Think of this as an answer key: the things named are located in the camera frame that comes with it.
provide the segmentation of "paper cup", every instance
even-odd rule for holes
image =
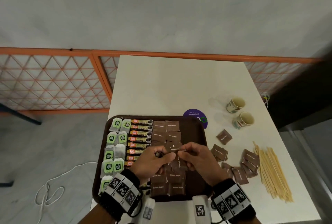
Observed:
[[[254,122],[255,119],[249,112],[242,112],[239,116],[233,119],[233,126],[239,130],[243,127],[252,125]]]
[[[229,113],[236,113],[246,105],[246,102],[241,97],[234,97],[226,106]]]

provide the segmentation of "floor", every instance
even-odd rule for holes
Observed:
[[[15,181],[11,188],[0,188],[1,224],[38,222],[36,192],[47,180],[75,165],[97,161],[107,116],[47,115],[42,116],[41,126],[0,116],[0,181]],[[50,182],[51,195],[59,186],[65,187],[65,193],[45,207],[40,224],[78,223],[90,210],[95,169],[96,164],[86,164]]]

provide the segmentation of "hand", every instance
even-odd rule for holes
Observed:
[[[220,167],[207,146],[189,142],[181,146],[181,149],[187,151],[178,151],[178,156],[187,161],[189,170],[196,170],[210,186],[228,178],[227,173]]]
[[[162,158],[157,158],[155,156],[157,152],[162,152],[164,156]],[[166,148],[163,145],[150,146],[139,156],[130,170],[138,177],[140,183],[144,184],[157,172],[161,174],[163,172],[162,165],[167,164],[174,159],[175,153],[167,153]]]

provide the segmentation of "black wrist strap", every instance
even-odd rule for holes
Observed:
[[[132,213],[142,198],[139,179],[129,169],[116,174],[99,195],[99,204],[119,222],[124,213]]]
[[[242,188],[232,179],[224,180],[213,187],[211,197],[223,220],[230,223],[251,221],[256,212]]]

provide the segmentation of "round purple sticker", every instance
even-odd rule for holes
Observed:
[[[207,126],[208,126],[208,119],[206,118],[205,114],[203,112],[201,112],[200,110],[189,109],[185,113],[183,113],[183,116],[184,117],[185,116],[194,116],[194,117],[197,117],[201,121],[204,129],[206,129]]]

